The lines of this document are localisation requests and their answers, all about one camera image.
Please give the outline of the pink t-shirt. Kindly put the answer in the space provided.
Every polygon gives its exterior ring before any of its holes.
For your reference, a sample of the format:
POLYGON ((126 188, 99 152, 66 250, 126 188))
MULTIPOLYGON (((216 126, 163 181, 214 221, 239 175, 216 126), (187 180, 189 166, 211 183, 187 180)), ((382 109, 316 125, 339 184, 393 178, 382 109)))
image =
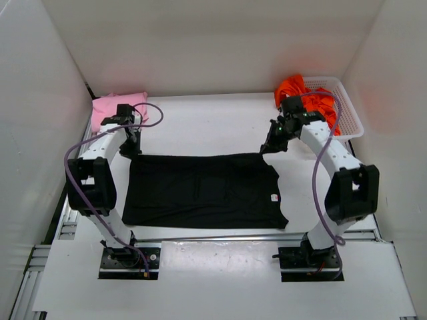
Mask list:
POLYGON ((118 95, 110 93, 92 101, 91 132, 99 132, 101 122, 106 117, 112 117, 116 114, 119 104, 136 105, 147 101, 147 93, 134 93, 129 95, 118 95))

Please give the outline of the black t-shirt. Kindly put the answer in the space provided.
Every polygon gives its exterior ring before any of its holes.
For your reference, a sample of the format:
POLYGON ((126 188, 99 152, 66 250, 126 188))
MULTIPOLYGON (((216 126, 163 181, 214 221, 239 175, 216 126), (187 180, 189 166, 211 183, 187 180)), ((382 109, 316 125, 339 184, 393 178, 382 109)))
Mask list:
POLYGON ((131 161, 122 220, 194 229, 285 229, 279 175, 260 153, 139 155, 131 161))

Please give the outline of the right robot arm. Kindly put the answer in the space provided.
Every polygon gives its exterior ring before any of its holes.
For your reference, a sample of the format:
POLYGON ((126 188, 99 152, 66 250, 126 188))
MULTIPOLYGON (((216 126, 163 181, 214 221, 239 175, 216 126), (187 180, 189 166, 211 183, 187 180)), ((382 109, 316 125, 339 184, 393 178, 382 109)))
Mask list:
POLYGON ((260 147, 262 154, 285 152, 291 140, 299 139, 316 156, 312 193, 320 221, 306 233, 300 249, 300 260, 310 267, 324 258, 323 250, 343 245, 342 234, 378 206, 377 166, 365 165, 349 153, 335 130, 319 111, 308 111, 301 96, 286 97, 260 147))

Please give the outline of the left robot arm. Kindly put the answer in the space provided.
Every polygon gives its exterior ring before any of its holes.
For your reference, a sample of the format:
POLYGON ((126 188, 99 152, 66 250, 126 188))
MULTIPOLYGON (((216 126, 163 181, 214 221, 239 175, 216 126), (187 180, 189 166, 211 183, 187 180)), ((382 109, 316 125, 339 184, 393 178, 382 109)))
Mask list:
POLYGON ((141 153, 141 120, 133 106, 119 104, 116 114, 106 117, 99 133, 86 143, 87 150, 65 160, 69 206, 93 222, 104 237, 104 247, 117 250, 118 261, 126 267, 137 264, 140 251, 115 208, 117 191, 110 165, 117 154, 133 159, 141 153))

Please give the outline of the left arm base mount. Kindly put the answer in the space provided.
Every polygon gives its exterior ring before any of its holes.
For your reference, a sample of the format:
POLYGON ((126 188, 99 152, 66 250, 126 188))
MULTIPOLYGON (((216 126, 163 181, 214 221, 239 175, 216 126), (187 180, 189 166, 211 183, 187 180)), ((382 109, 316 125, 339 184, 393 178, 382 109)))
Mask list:
POLYGON ((147 261, 148 271, 145 270, 144 260, 134 250, 107 247, 105 241, 101 241, 101 244, 103 253, 99 264, 98 279, 158 280, 161 243, 144 243, 143 247, 139 247, 147 261))

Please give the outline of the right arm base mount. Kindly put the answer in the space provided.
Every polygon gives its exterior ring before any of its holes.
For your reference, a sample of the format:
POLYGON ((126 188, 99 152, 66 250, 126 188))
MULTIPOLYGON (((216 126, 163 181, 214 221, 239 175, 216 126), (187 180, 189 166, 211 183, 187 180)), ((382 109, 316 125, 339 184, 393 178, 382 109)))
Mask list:
POLYGON ((344 281, 334 247, 306 253, 301 247, 278 247, 272 259, 279 262, 283 283, 344 281))

